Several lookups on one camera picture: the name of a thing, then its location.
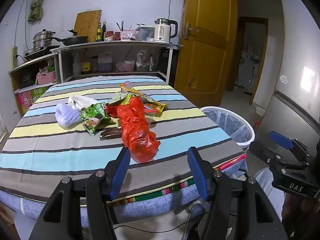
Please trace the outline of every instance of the person's hand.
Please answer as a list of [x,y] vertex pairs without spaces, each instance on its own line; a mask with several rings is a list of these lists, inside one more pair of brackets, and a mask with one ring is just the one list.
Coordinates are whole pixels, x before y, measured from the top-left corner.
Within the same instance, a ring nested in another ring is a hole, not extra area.
[[282,207],[282,224],[294,239],[320,239],[320,202],[286,193]]

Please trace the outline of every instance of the striped tablecloth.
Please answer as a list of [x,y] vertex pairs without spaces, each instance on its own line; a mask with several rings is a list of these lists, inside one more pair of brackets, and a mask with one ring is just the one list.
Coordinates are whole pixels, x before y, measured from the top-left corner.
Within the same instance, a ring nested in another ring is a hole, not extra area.
[[0,189],[43,203],[64,176],[74,180],[87,178],[114,160],[123,147],[121,138],[100,141],[99,134],[90,136],[82,124],[64,129],[58,125],[54,109],[58,103],[67,103],[69,96],[75,94],[107,102],[120,91],[119,83],[125,81],[131,81],[135,89],[169,107],[161,116],[155,116],[151,124],[150,130],[161,142],[156,157],[145,164],[131,160],[117,203],[190,179],[186,151],[191,146],[195,146],[202,158],[213,166],[243,155],[242,149],[221,128],[161,79],[100,76],[55,85],[36,101],[13,130],[0,154]]

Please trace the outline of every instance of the blue gripper pad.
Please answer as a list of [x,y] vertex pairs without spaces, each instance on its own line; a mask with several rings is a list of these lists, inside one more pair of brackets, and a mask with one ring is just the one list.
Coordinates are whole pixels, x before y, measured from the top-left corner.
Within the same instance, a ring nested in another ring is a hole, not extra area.
[[119,195],[120,189],[122,187],[122,183],[124,181],[124,177],[127,173],[127,170],[130,164],[130,158],[131,158],[130,150],[124,147],[121,151],[125,151],[125,152],[111,180],[111,189],[109,192],[109,198],[111,200],[114,200]]
[[204,165],[202,165],[203,160],[195,147],[189,148],[187,157],[191,174],[195,181],[198,193],[205,201],[207,201],[209,198],[209,193],[207,190],[207,185],[209,185],[209,183],[207,184],[207,180],[212,180],[212,167],[211,171],[207,171],[206,169],[204,169]]
[[290,150],[293,148],[293,143],[289,138],[275,131],[269,133],[269,139],[274,141],[276,144],[280,145],[284,149]]

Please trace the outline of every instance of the round sticker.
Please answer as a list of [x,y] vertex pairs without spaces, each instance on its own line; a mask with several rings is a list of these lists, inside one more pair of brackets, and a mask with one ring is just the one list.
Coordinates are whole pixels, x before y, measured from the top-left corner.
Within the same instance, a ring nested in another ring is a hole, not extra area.
[[288,83],[288,79],[287,79],[287,77],[284,76],[284,75],[280,76],[280,80],[281,80],[281,82],[282,82],[283,84],[287,84],[287,83]]

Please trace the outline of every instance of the frying pan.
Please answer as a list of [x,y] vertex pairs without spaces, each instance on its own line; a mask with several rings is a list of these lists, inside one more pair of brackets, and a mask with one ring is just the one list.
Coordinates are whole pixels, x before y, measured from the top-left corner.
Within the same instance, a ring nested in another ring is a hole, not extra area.
[[68,30],[68,32],[73,33],[73,36],[69,37],[69,38],[65,38],[65,39],[59,39],[57,37],[51,37],[51,38],[48,38],[48,40],[56,40],[56,41],[62,42],[63,45],[65,45],[65,46],[88,42],[88,37],[89,36],[76,36],[77,32],[75,32],[74,30]]

